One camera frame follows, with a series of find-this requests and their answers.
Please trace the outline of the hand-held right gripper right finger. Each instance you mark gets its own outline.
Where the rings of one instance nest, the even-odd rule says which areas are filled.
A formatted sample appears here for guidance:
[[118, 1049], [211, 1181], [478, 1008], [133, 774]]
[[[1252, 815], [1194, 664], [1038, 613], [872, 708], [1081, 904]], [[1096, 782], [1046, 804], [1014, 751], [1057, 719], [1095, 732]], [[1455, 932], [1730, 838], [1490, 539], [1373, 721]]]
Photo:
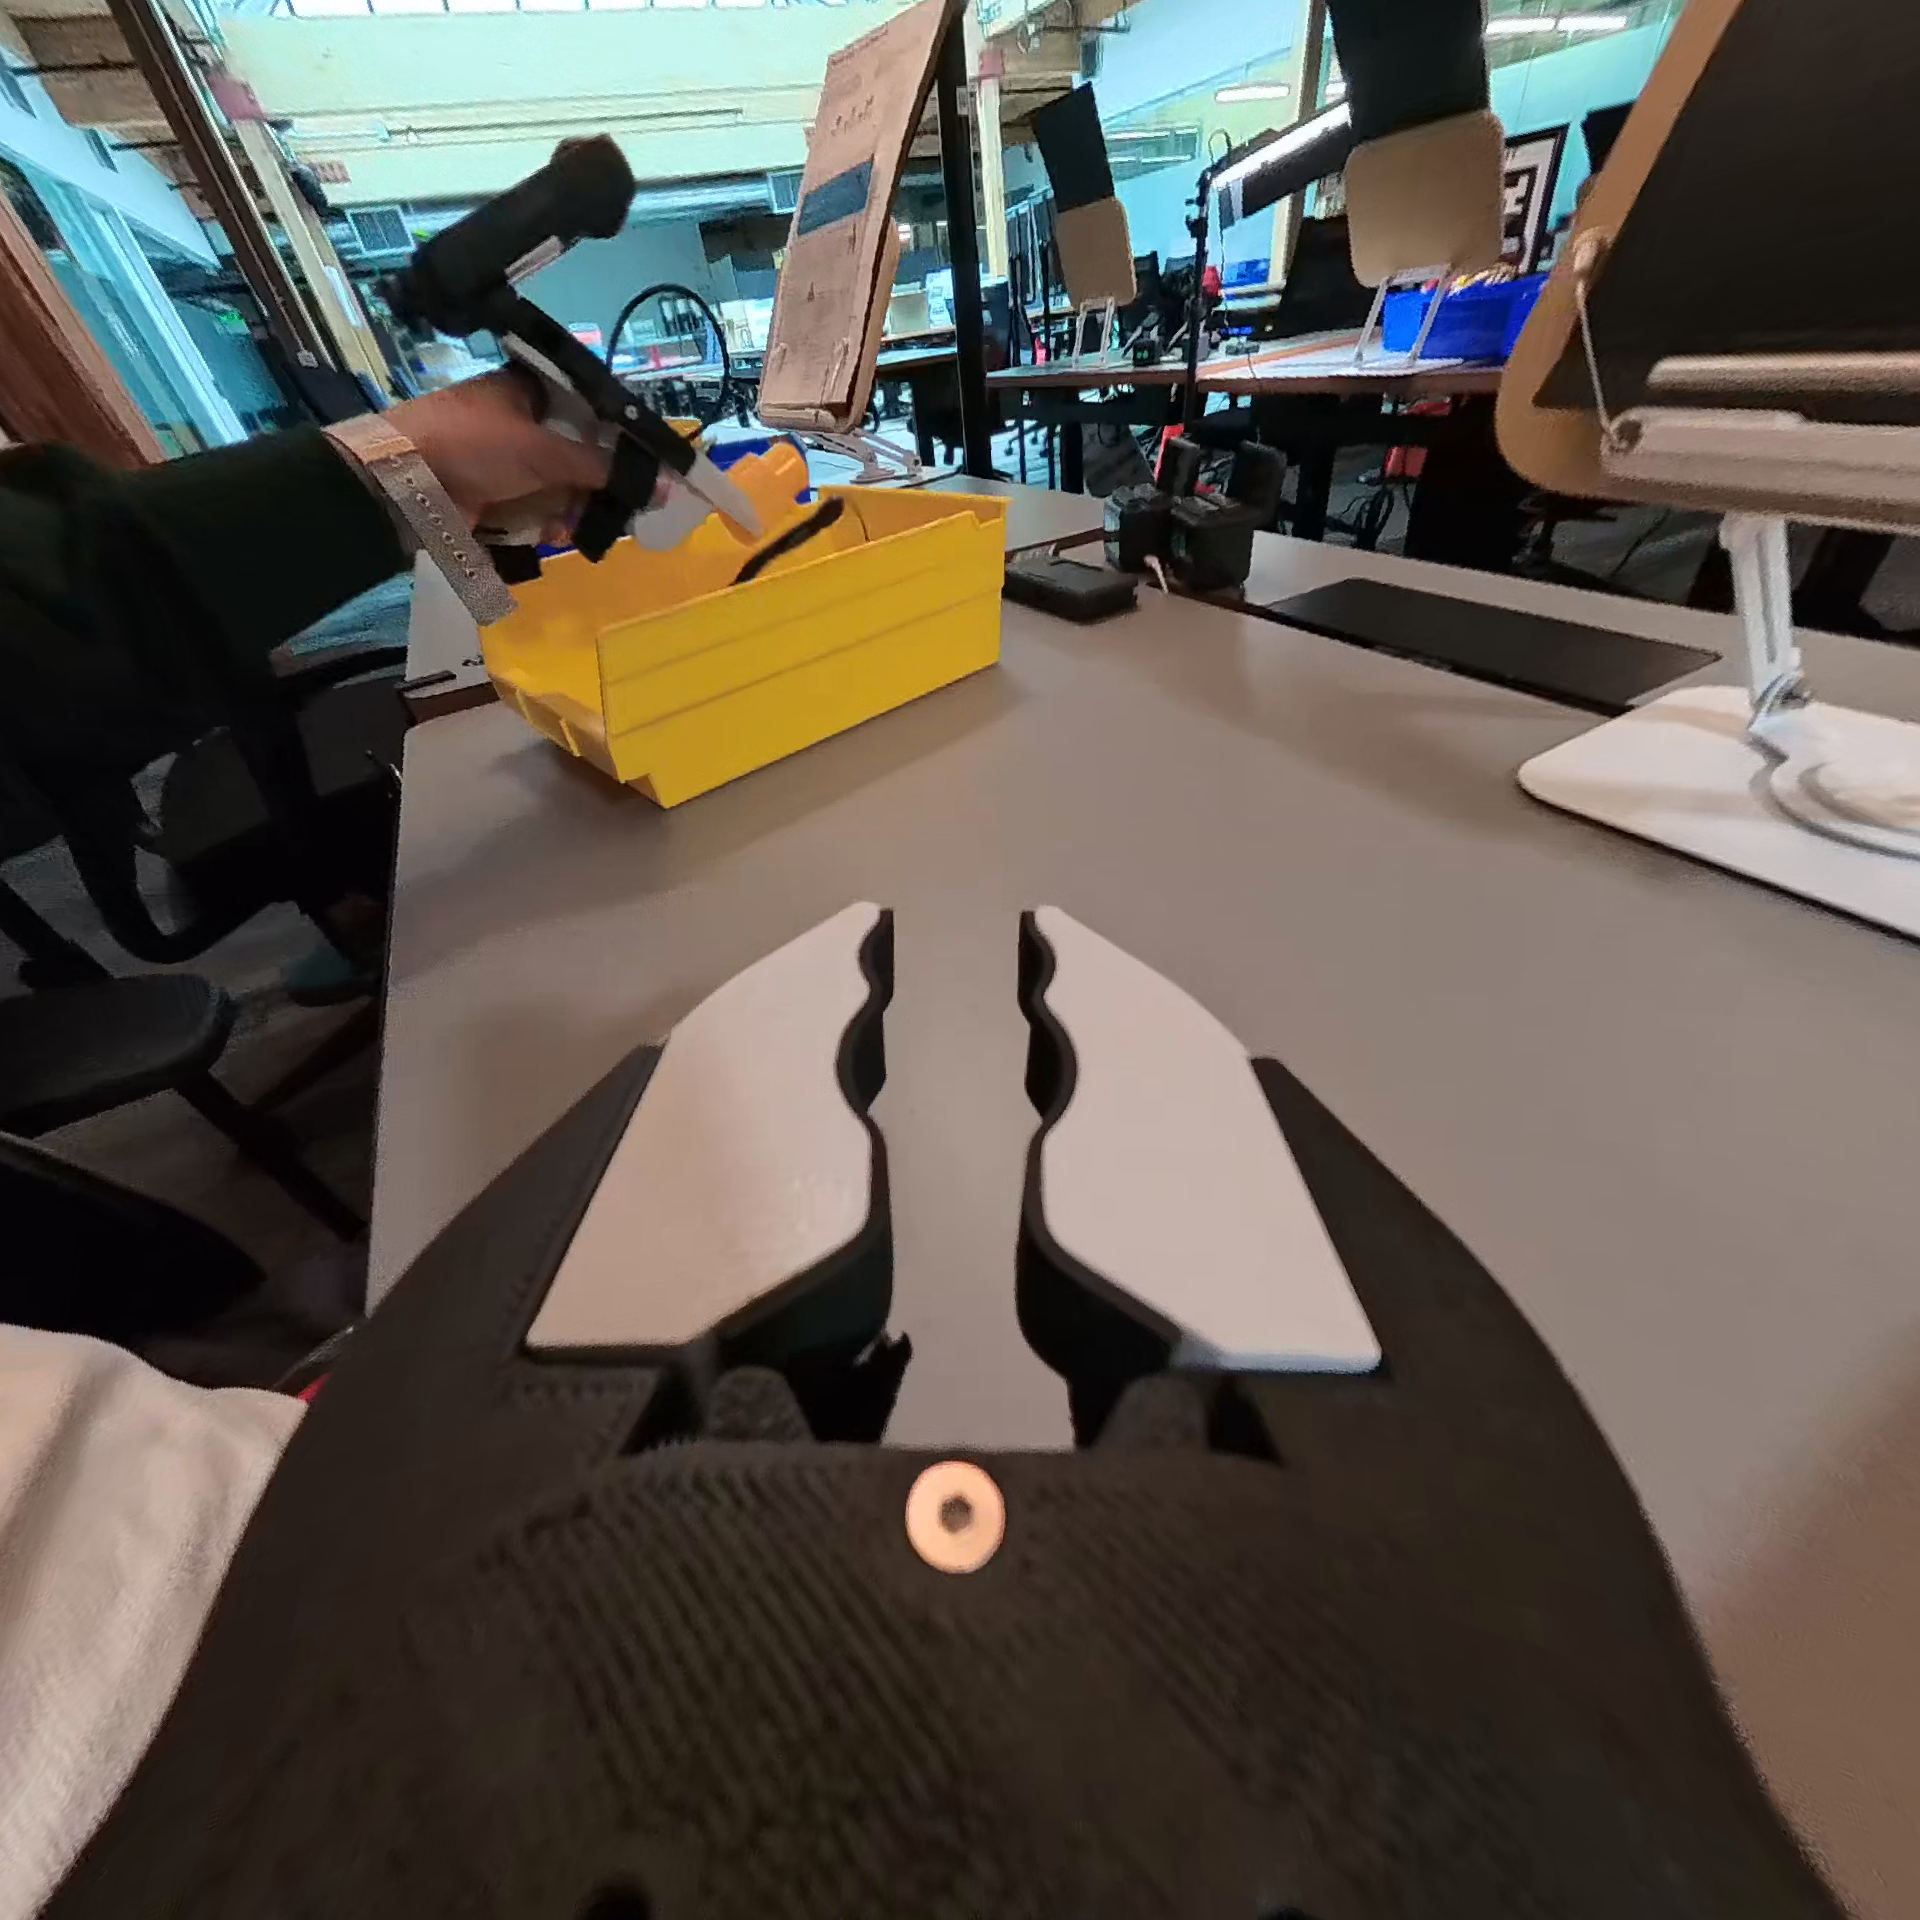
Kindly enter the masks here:
[[1057, 904], [1018, 922], [1018, 1318], [1062, 1379], [1345, 1374], [1381, 1337], [1245, 1040]]

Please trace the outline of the yellow storage bin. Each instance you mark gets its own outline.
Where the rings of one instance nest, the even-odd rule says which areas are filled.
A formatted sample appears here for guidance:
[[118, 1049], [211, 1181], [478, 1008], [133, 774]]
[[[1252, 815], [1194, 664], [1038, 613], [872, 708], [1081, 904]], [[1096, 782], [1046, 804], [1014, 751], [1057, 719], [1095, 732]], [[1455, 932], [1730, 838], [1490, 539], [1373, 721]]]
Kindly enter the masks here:
[[840, 517], [753, 579], [723, 528], [546, 561], [480, 630], [497, 694], [678, 805], [997, 666], [1002, 495], [827, 485], [821, 503]]

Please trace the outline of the grey desk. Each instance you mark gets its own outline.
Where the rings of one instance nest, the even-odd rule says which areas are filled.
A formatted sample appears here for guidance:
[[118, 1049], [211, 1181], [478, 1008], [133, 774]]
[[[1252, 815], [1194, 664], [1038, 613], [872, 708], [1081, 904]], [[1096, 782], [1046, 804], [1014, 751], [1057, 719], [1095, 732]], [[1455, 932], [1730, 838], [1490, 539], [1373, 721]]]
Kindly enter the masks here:
[[960, 684], [659, 812], [517, 711], [410, 732], [373, 1299], [627, 1049], [895, 910], [901, 1443], [1065, 1443], [1011, 1258], [1014, 922], [1295, 1070], [1509, 1287], [1861, 1917], [1917, 1917], [1917, 948], [1567, 819], [1587, 714], [1245, 610], [1005, 610]]

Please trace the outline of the black desk mat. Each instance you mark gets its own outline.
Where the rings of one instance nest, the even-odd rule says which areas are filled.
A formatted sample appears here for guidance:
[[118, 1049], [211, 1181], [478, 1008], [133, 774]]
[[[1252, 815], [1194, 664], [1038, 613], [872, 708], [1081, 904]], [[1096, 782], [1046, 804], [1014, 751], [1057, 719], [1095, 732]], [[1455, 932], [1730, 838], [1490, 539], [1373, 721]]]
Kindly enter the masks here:
[[1260, 617], [1359, 651], [1615, 719], [1710, 666], [1710, 651], [1381, 580], [1334, 580], [1256, 603]]

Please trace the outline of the person's left hand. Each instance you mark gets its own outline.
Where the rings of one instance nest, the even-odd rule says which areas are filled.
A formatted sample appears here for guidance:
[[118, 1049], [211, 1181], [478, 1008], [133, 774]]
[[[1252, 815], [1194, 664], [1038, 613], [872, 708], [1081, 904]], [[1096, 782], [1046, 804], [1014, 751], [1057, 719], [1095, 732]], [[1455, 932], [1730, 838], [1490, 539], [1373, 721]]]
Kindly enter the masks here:
[[518, 372], [397, 401], [395, 429], [478, 536], [561, 547], [607, 483], [611, 454], [554, 432]]

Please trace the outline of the blue storage bin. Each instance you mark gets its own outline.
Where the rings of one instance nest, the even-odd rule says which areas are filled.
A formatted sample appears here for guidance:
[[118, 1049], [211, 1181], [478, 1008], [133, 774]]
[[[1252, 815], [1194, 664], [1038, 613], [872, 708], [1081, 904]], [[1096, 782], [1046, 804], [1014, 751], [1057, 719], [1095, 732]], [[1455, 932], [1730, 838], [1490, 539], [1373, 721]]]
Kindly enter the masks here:
[[813, 503], [808, 448], [792, 434], [719, 440], [710, 448], [710, 461], [764, 519]]
[[1502, 367], [1526, 330], [1549, 274], [1454, 280], [1435, 322], [1437, 283], [1401, 286], [1381, 308], [1381, 354], [1423, 361]]

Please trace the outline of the white panel stand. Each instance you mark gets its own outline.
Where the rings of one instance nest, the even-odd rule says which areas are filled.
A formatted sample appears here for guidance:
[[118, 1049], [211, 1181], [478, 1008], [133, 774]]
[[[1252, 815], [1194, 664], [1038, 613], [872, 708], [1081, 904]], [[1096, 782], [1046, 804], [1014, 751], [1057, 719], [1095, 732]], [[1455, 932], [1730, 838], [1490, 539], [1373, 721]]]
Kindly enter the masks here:
[[923, 483], [923, 461], [911, 445], [901, 445], [895, 436], [875, 434], [875, 432], [822, 432], [822, 429], [808, 429], [797, 432], [797, 436], [808, 445], [808, 449], [821, 449], [827, 456], [835, 461], [849, 461], [856, 467], [851, 472], [851, 485], [916, 485]]

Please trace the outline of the grey wristwatch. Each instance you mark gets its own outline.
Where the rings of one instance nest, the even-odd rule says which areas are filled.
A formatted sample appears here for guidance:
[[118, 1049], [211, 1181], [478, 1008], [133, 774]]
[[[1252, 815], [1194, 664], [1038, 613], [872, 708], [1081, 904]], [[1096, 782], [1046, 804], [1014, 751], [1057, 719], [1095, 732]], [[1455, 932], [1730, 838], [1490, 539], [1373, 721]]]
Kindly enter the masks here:
[[410, 436], [383, 413], [358, 413], [328, 425], [322, 440], [383, 503], [401, 545], [438, 567], [478, 628], [517, 610], [517, 594]]

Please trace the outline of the large cardboard panel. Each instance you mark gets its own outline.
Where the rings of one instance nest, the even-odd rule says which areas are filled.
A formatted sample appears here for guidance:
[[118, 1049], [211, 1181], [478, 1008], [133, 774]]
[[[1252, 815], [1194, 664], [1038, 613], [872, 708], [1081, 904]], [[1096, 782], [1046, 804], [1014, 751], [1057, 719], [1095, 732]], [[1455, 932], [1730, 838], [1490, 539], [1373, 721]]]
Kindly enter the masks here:
[[901, 247], [893, 203], [964, 15], [965, 2], [913, 2], [831, 56], [756, 386], [778, 432], [864, 421]]

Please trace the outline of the black flat case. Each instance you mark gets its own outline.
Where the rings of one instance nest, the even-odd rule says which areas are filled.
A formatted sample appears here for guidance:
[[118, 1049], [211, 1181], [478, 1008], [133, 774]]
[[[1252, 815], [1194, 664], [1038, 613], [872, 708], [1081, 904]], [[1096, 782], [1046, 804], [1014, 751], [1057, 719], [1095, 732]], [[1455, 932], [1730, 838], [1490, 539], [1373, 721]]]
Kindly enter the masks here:
[[1002, 598], [1024, 610], [1090, 628], [1135, 610], [1141, 584], [1104, 565], [1065, 555], [1021, 555], [1002, 567]]

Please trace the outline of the black battery chargers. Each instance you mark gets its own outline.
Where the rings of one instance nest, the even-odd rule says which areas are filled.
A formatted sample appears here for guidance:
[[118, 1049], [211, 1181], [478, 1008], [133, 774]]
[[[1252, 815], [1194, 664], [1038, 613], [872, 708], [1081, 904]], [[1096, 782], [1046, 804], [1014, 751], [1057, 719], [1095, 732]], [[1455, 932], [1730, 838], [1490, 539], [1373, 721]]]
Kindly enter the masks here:
[[1231, 449], [1170, 432], [1152, 478], [1108, 495], [1100, 559], [1135, 580], [1191, 598], [1245, 598], [1253, 539], [1276, 528], [1287, 454], [1265, 440]]

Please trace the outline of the small cardboard panel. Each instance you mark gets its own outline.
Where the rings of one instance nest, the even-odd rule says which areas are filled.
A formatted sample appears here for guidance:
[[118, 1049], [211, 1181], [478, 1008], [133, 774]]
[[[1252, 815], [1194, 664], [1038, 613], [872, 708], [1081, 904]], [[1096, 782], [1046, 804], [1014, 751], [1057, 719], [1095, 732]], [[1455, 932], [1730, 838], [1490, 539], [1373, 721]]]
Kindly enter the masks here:
[[1487, 2], [1325, 2], [1345, 85], [1338, 170], [1350, 261], [1373, 290], [1350, 372], [1404, 372], [1378, 347], [1393, 283], [1441, 283], [1502, 257], [1505, 135], [1490, 98]]
[[1090, 85], [1032, 113], [1050, 188], [1050, 243], [1070, 302], [1070, 361], [1108, 359], [1116, 321], [1135, 301], [1135, 256], [1127, 204], [1116, 198], [1108, 135]]

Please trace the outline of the black office chair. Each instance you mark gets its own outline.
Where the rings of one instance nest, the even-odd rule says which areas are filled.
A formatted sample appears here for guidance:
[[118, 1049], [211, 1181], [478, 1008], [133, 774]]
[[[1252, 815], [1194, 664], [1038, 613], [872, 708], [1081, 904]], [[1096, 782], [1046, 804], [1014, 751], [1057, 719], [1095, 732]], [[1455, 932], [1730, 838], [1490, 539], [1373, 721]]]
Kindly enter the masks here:
[[[143, 809], [133, 774], [49, 789], [2, 745], [2, 859], [62, 841], [110, 941], [151, 962], [133, 977], [182, 972], [179, 962], [274, 904], [295, 904], [345, 960], [353, 1016], [249, 1100], [274, 1117], [378, 1037], [407, 728], [401, 658], [405, 647], [351, 647], [279, 664], [270, 690], [242, 694], [171, 758], [158, 812]], [[26, 992], [122, 979], [9, 884], [2, 941], [19, 952]]]
[[38, 1146], [158, 1093], [187, 1100], [329, 1235], [366, 1235], [290, 1129], [216, 1076], [233, 1031], [234, 1000], [187, 972], [2, 1000], [5, 1327], [140, 1347], [204, 1332], [265, 1287], [268, 1271], [211, 1223]]

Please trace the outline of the white tablet stand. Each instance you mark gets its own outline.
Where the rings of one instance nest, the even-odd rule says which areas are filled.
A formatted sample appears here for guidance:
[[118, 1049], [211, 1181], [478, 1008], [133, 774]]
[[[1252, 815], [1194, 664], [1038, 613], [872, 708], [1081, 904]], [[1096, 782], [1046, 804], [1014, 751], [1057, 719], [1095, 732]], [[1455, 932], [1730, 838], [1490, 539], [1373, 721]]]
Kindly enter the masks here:
[[1745, 684], [1690, 684], [1529, 758], [1519, 786], [1847, 922], [1917, 941], [1917, 726], [1814, 701], [1788, 526], [1723, 517]]

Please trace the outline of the black light bar lamp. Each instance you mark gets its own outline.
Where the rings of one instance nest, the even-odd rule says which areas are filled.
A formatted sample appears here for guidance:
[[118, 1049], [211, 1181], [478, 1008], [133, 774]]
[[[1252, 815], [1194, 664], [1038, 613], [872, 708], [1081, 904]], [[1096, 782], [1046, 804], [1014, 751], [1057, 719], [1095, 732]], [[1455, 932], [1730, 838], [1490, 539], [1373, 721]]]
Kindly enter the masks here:
[[1351, 102], [1338, 102], [1290, 132], [1275, 132], [1207, 166], [1198, 216], [1210, 229], [1234, 229], [1313, 182], [1342, 172], [1355, 149]]

